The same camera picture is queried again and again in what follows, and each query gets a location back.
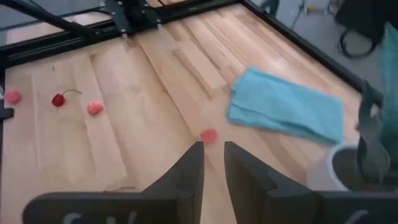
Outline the black case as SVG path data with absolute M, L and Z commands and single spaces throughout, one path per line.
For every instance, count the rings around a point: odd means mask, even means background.
M 344 0 L 335 20 L 355 29 L 378 29 L 387 22 L 398 29 L 398 0 Z

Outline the pink toy fruit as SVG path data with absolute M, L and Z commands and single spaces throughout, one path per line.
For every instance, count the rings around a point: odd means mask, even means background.
M 21 94 L 17 90 L 7 90 L 4 93 L 4 101 L 15 104 L 21 100 Z
M 213 142 L 216 141 L 217 138 L 217 132 L 215 129 L 206 129 L 200 133 L 200 139 L 205 143 L 205 144 L 212 144 Z
M 87 112 L 90 116 L 94 116 L 103 110 L 103 105 L 99 101 L 91 101 L 88 103 Z

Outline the red cherry with stem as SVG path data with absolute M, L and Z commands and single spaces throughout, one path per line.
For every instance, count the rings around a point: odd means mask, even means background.
M 63 105 L 65 104 L 65 102 L 66 102 L 66 99 L 65 99 L 64 95 L 65 95 L 66 93 L 70 92 L 70 91 L 76 92 L 76 93 L 79 93 L 79 94 L 82 94 L 81 91 L 78 91 L 78 90 L 75 90 L 75 89 L 65 90 L 65 91 L 62 92 L 62 93 L 57 93 L 57 94 L 52 98 L 52 104 L 53 104 L 55 107 L 61 107 L 61 106 L 63 106 Z

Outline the green plant in white pot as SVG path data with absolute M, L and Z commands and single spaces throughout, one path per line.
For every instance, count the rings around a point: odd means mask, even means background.
M 398 192 L 398 24 L 387 21 L 381 47 L 382 106 L 372 112 L 376 92 L 363 83 L 357 144 L 335 146 L 307 175 L 312 187 Z

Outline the light blue folded cloth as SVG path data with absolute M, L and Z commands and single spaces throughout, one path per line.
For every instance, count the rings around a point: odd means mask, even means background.
M 343 103 L 331 95 L 248 67 L 231 87 L 228 121 L 317 142 L 343 140 Z

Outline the black aluminium table frame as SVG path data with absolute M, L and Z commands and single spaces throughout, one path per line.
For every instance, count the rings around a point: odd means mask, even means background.
M 369 86 L 306 40 L 288 30 L 271 15 L 260 10 L 250 0 L 183 0 L 159 7 L 150 6 L 147 0 L 101 0 L 100 6 L 90 8 L 89 12 L 107 14 L 110 18 L 89 25 L 68 22 L 63 15 L 53 15 L 39 5 L 24 0 L 0 0 L 0 6 L 33 17 L 36 22 L 48 23 L 61 29 L 61 32 L 55 34 L 2 46 L 0 55 L 4 58 L 5 66 L 12 67 L 97 44 L 124 34 L 135 35 L 153 29 L 157 25 L 183 20 L 233 4 L 240 4 L 251 11 L 257 20 L 273 27 L 355 90 L 363 91 Z

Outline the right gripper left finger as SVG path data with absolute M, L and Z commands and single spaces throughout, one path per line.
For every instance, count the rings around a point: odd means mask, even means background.
M 204 145 L 195 142 L 142 192 L 53 192 L 31 200 L 23 224 L 199 224 Z

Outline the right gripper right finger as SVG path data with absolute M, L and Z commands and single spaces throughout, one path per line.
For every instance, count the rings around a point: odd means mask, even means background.
M 398 224 L 398 194 L 311 190 L 232 141 L 224 166 L 237 224 Z

